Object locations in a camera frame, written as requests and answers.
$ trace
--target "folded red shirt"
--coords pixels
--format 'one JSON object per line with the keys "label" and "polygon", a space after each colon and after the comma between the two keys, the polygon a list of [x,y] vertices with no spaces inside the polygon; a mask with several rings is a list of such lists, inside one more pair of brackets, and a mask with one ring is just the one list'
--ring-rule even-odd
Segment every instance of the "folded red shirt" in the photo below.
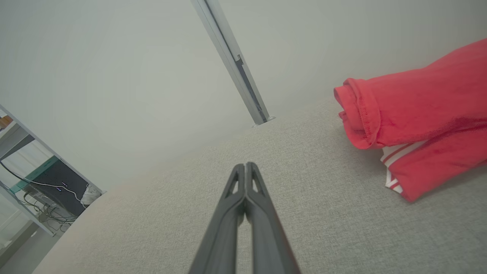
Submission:
{"label": "folded red shirt", "polygon": [[487,39],[417,70],[335,89],[348,138],[383,148],[386,186],[414,201],[487,160]]}

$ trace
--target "white wall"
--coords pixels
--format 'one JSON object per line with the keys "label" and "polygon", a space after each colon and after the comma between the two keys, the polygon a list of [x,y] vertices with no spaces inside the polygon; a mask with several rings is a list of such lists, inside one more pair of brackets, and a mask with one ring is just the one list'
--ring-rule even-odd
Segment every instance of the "white wall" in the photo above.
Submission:
{"label": "white wall", "polygon": [[103,190],[253,124],[189,0],[2,1],[0,104]]}
{"label": "white wall", "polygon": [[270,115],[487,38],[485,0],[220,0]]}

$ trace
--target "gray fabric surface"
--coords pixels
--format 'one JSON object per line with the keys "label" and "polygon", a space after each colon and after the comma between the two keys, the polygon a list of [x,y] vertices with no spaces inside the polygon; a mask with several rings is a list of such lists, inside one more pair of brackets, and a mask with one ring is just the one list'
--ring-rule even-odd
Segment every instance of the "gray fabric surface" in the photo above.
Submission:
{"label": "gray fabric surface", "polygon": [[[409,204],[384,186],[381,152],[350,144],[339,110],[318,102],[109,191],[34,273],[186,273],[232,167],[247,161],[302,273],[487,272],[487,169]],[[251,273],[250,237],[245,221],[239,273]]]}

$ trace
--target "floor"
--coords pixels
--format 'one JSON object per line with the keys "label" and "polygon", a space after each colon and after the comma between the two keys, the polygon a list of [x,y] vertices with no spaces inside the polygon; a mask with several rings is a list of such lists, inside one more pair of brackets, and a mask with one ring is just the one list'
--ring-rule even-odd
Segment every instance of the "floor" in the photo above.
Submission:
{"label": "floor", "polygon": [[31,274],[62,235],[63,232],[58,231],[51,237],[41,228],[37,229],[0,269],[0,274]]}

